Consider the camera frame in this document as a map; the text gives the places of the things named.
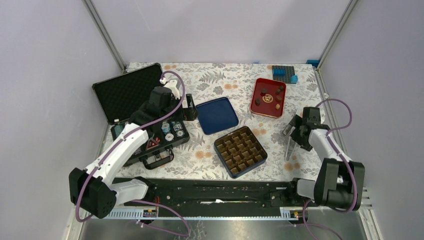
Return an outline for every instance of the metal frame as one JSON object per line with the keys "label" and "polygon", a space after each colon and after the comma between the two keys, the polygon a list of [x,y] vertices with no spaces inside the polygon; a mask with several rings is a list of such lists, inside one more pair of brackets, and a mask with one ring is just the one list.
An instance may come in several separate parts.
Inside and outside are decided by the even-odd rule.
{"label": "metal frame", "polygon": [[122,59],[121,54],[119,53],[114,42],[112,41],[111,36],[106,30],[105,24],[103,24],[103,21],[100,18],[99,13],[97,12],[96,7],[94,6],[93,1],[82,0],[82,2],[86,6],[88,13],[90,14],[90,16],[92,17],[94,21],[94,24],[97,26],[97,29],[100,31],[101,37],[103,38],[104,42],[109,48],[110,53],[112,54],[113,59],[115,59],[116,64],[118,64],[118,67],[122,70],[122,72],[125,71],[125,68],[126,68],[125,62]]}
{"label": "metal frame", "polygon": [[359,0],[350,0],[350,2],[347,4],[346,9],[343,12],[343,15],[340,18],[340,21],[338,22],[337,26],[334,29],[334,32],[332,33],[330,40],[328,41],[327,45],[324,48],[324,51],[322,52],[321,56],[319,57],[319,64],[318,69],[323,65],[323,62],[325,61],[327,55],[329,54],[331,48],[333,47],[334,43],[336,42],[337,38],[340,35],[340,32],[342,31],[343,27],[345,26],[349,16],[351,15],[352,11],[354,10],[355,6]]}

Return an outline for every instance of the black carrying case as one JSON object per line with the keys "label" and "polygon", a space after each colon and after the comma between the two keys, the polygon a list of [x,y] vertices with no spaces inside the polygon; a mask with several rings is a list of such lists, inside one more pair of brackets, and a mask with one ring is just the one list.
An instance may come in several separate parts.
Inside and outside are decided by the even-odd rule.
{"label": "black carrying case", "polygon": [[[155,87],[163,86],[159,79],[162,75],[162,68],[159,63],[97,82],[92,88],[103,109],[107,122],[112,125],[111,132],[113,140],[124,128],[125,122],[131,114],[137,111],[140,106],[149,100],[150,93]],[[170,133],[173,140],[165,139],[166,134],[162,131],[153,132],[147,128],[149,141],[144,143],[125,163],[124,167],[130,166],[138,161],[143,162],[146,169],[154,169],[173,160],[172,148],[190,139],[183,121],[178,121],[183,131],[183,136],[177,136],[177,131],[170,124]],[[157,141],[159,145],[152,143],[151,139]]]}

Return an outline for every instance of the white wall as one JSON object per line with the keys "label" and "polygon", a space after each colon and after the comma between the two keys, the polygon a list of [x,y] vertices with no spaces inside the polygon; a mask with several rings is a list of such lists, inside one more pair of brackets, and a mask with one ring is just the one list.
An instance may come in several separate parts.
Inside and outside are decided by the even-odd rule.
{"label": "white wall", "polygon": [[120,71],[80,0],[1,1],[0,46],[0,239],[57,240],[107,124],[91,84]]}
{"label": "white wall", "polygon": [[129,62],[305,63],[349,0],[94,0]]}
{"label": "white wall", "polygon": [[[322,66],[385,240],[424,235],[424,1],[359,1]],[[334,103],[337,119],[347,111]]]}

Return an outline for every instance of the floral tablecloth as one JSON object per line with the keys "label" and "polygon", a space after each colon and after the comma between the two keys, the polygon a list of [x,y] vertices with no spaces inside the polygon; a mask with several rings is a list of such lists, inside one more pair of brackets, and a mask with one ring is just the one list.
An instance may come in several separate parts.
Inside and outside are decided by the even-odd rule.
{"label": "floral tablecloth", "polygon": [[[131,63],[127,71],[146,67],[151,63]],[[239,124],[212,135],[205,135],[199,121],[184,122],[190,133],[189,142],[173,149],[175,159],[153,170],[141,162],[123,167],[118,177],[214,179],[232,180],[214,151],[214,141],[242,126],[248,126],[268,154],[264,164],[234,179],[235,181],[291,181],[293,178],[315,179],[321,166],[317,153],[297,148],[286,161],[288,138],[282,131],[295,113],[303,107],[315,106],[321,101],[313,68],[310,64],[274,64],[294,66],[297,84],[288,84],[283,115],[272,118],[251,113],[253,88],[258,78],[272,79],[272,64],[225,63],[162,63],[162,69],[178,73],[184,80],[186,92],[191,93],[196,105],[228,97],[237,114]],[[171,74],[169,79],[176,79]],[[104,150],[113,142],[109,131]]]}

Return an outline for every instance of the dark blue box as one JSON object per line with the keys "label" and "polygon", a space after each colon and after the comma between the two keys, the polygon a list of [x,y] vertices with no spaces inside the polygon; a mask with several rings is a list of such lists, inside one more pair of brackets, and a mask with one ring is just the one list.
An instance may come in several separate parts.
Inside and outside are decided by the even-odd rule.
{"label": "dark blue box", "polygon": [[213,148],[233,179],[265,163],[268,157],[267,152],[247,126],[218,138],[213,143]]}

